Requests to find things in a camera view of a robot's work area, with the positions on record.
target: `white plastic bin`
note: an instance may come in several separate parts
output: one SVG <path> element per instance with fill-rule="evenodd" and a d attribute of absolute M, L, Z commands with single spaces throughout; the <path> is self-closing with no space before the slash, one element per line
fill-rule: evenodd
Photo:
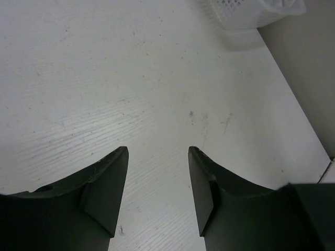
<path fill-rule="evenodd" d="M 304 0 L 209 0 L 223 28 L 257 28 L 306 12 Z"/>

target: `white table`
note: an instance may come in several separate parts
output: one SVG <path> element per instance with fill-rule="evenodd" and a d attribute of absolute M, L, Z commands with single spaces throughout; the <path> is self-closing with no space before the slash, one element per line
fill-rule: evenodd
<path fill-rule="evenodd" d="M 0 28 L 0 192 L 128 146 L 110 250 L 205 250 L 191 145 L 270 188 L 329 163 L 258 32 L 232 47 L 200 1 L 7 0 Z"/>

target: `white basket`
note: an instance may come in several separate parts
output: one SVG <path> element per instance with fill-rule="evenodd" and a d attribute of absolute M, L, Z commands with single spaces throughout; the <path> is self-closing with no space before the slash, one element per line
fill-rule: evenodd
<path fill-rule="evenodd" d="M 209 0 L 225 29 L 257 28 L 306 12 L 304 0 Z"/>

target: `white plastic basket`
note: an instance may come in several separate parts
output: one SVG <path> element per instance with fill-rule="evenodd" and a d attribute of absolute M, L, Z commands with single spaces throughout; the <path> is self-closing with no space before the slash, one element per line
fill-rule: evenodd
<path fill-rule="evenodd" d="M 209 0 L 225 29 L 257 28 L 306 12 L 304 0 Z"/>

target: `gray wall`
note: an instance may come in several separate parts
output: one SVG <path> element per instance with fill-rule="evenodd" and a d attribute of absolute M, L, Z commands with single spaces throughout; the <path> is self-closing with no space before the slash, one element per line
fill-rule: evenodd
<path fill-rule="evenodd" d="M 335 156 L 335 1 L 259 29 L 330 157 Z"/>

